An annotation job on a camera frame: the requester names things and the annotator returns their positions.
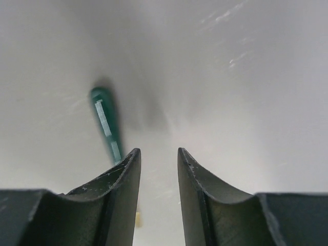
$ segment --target green marker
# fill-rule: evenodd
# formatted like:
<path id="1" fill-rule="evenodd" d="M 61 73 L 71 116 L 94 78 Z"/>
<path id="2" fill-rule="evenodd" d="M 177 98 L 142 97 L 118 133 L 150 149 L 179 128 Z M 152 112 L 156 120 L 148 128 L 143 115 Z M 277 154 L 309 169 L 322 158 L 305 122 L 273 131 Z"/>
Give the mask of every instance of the green marker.
<path id="1" fill-rule="evenodd" d="M 100 130 L 113 157 L 114 165 L 117 165 L 124 154 L 113 96 L 108 89 L 103 87 L 92 89 L 90 96 Z"/>

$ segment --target white surface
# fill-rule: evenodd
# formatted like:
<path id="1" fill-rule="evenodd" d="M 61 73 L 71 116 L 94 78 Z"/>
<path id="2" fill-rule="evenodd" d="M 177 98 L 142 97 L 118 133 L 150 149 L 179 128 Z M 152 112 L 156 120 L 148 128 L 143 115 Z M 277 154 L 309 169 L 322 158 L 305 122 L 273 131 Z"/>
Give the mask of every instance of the white surface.
<path id="1" fill-rule="evenodd" d="M 185 147 L 248 192 L 327 191 L 326 1 L 0 0 L 1 188 L 67 192 L 109 167 L 102 76 L 142 151 L 135 245 L 184 245 Z"/>

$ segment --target dark green pen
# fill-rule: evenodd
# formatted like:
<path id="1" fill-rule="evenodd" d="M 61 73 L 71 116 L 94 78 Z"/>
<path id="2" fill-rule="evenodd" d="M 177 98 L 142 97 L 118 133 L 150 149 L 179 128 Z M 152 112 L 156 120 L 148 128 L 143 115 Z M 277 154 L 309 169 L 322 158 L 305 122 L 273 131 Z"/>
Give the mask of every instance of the dark green pen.
<path id="1" fill-rule="evenodd" d="M 100 125 L 100 130 L 105 138 L 107 149 L 113 158 L 114 165 L 122 160 L 123 148 L 117 122 L 114 98 L 111 92 L 104 87 L 92 89 L 91 101 Z"/>

